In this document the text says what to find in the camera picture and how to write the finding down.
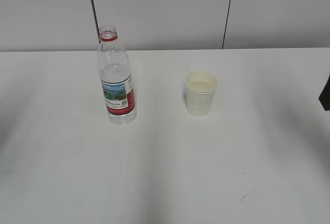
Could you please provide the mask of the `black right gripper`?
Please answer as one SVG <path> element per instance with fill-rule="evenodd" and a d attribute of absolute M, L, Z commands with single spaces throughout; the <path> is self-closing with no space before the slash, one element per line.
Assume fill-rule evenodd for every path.
<path fill-rule="evenodd" d="M 319 102 L 324 110 L 330 110 L 330 76 L 319 95 Z"/>

